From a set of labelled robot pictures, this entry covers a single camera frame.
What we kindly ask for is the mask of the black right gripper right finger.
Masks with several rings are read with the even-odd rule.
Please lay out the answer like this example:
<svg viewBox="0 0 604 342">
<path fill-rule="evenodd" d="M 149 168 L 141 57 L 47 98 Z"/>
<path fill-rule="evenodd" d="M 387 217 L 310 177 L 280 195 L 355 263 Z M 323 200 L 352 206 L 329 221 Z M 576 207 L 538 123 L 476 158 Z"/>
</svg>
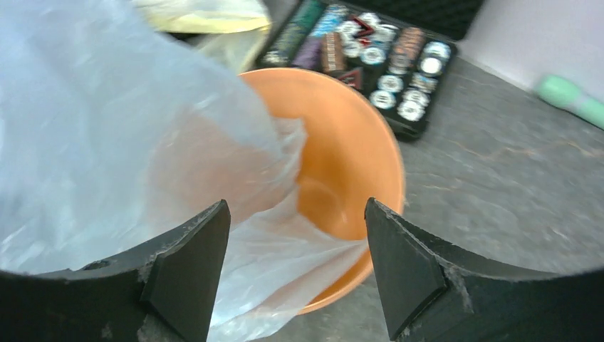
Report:
<svg viewBox="0 0 604 342">
<path fill-rule="evenodd" d="M 601 341 L 603 269 L 562 275 L 488 259 L 365 206 L 391 341 Z"/>
</svg>

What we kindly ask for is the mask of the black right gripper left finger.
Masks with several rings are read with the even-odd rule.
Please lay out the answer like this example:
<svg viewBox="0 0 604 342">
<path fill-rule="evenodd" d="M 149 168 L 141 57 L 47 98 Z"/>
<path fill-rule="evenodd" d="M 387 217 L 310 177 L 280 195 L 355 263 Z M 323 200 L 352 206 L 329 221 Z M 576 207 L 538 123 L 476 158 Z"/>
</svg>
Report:
<svg viewBox="0 0 604 342">
<path fill-rule="evenodd" d="M 229 239 L 225 200 L 79 270 L 1 273 L 3 341 L 205 341 Z"/>
</svg>

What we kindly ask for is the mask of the orange plastic trash bin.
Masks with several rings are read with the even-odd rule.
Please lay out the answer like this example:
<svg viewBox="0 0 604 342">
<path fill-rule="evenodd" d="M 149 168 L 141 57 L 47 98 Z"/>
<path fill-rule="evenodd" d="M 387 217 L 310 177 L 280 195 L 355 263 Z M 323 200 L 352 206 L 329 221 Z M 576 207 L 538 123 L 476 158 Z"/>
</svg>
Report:
<svg viewBox="0 0 604 342">
<path fill-rule="evenodd" d="M 373 271 L 365 204 L 374 197 L 401 213 L 405 176 L 398 142 L 359 92 L 321 73 L 265 68 L 241 78 L 277 118 L 300 118 L 307 132 L 298 174 L 298 208 L 317 228 L 360 243 L 350 268 L 304 308 L 307 314 L 343 298 Z"/>
</svg>

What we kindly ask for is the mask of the light blue plastic bag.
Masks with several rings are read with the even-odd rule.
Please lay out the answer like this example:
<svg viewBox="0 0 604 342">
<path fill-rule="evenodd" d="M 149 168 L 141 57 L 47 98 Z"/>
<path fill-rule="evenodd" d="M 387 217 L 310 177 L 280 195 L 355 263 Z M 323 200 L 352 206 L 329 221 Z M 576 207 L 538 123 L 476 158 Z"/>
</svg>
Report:
<svg viewBox="0 0 604 342">
<path fill-rule="evenodd" d="M 225 200 L 205 341 L 271 334 L 362 249 L 297 210 L 305 142 L 129 1 L 1 3 L 1 273 L 79 270 Z"/>
</svg>

